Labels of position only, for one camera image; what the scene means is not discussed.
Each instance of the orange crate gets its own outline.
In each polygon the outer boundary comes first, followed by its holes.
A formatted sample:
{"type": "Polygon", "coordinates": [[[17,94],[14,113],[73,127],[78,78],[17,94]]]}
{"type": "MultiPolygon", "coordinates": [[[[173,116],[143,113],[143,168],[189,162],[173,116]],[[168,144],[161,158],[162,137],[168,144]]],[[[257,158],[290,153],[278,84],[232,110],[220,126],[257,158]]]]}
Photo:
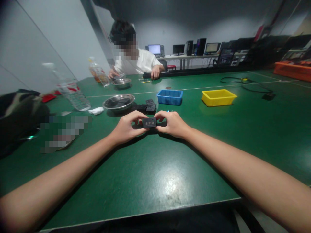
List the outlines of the orange crate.
{"type": "MultiPolygon", "coordinates": [[[[311,64],[311,62],[301,62],[302,64],[311,64]]],[[[274,74],[279,74],[307,82],[311,82],[311,67],[290,65],[289,61],[276,62],[274,74]]]]}

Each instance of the red object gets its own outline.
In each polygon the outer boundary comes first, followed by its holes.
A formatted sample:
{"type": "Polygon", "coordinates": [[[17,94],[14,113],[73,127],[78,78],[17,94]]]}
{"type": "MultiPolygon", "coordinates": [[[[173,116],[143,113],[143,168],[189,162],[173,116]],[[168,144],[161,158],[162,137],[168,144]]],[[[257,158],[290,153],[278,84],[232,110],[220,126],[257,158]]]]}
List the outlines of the red object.
{"type": "Polygon", "coordinates": [[[167,65],[167,69],[168,69],[168,71],[170,70],[170,69],[172,69],[172,70],[176,70],[176,66],[175,65],[167,65]]]}
{"type": "Polygon", "coordinates": [[[56,98],[56,95],[53,95],[53,94],[47,94],[45,95],[44,97],[42,97],[42,102],[43,103],[46,103],[52,99],[55,99],[56,98]]]}
{"type": "MultiPolygon", "coordinates": [[[[291,65],[289,63],[289,61],[276,62],[273,73],[311,82],[311,67],[291,65]]],[[[301,64],[311,64],[311,62],[303,61],[301,62],[301,64]]]]}
{"type": "Polygon", "coordinates": [[[261,26],[259,27],[259,29],[258,29],[258,31],[257,31],[257,33],[256,33],[256,35],[255,35],[255,39],[254,39],[255,42],[259,39],[262,30],[263,30],[263,25],[261,25],[261,26]]]}

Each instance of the floor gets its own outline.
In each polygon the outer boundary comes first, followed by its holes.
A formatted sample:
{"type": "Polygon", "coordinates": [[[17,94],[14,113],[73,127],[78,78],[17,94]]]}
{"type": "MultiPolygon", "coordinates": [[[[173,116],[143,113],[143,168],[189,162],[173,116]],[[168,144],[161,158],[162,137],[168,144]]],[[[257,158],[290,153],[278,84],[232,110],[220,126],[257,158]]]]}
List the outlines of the floor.
{"type": "MultiPolygon", "coordinates": [[[[287,230],[285,230],[281,225],[279,225],[271,218],[269,218],[267,215],[265,215],[263,212],[261,212],[252,203],[248,201],[244,201],[243,203],[247,206],[249,211],[252,212],[252,214],[260,223],[260,225],[262,226],[262,228],[265,230],[266,233],[288,233],[287,230]]],[[[236,211],[234,211],[234,213],[236,216],[237,224],[239,225],[240,232],[251,233],[251,231],[249,230],[243,219],[240,217],[240,215],[236,211]]]]}

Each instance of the forearm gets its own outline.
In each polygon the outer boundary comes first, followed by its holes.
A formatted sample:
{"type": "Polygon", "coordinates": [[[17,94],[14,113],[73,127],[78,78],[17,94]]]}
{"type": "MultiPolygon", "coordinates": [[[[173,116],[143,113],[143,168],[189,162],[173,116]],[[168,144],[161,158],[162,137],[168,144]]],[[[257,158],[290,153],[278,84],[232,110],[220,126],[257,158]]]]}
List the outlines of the forearm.
{"type": "Polygon", "coordinates": [[[267,215],[292,231],[311,232],[309,187],[271,164],[195,129],[184,138],[267,215]]]}
{"type": "Polygon", "coordinates": [[[114,146],[106,137],[2,197],[1,216],[8,232],[38,226],[114,146]]]}

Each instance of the white tissue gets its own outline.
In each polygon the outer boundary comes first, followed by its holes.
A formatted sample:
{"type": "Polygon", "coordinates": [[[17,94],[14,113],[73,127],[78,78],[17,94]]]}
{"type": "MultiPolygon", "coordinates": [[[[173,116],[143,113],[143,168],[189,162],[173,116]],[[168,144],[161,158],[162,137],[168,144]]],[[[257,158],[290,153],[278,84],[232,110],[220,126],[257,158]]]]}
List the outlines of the white tissue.
{"type": "Polygon", "coordinates": [[[88,112],[94,115],[101,114],[104,111],[103,107],[94,108],[93,110],[89,110],[88,112]]]}

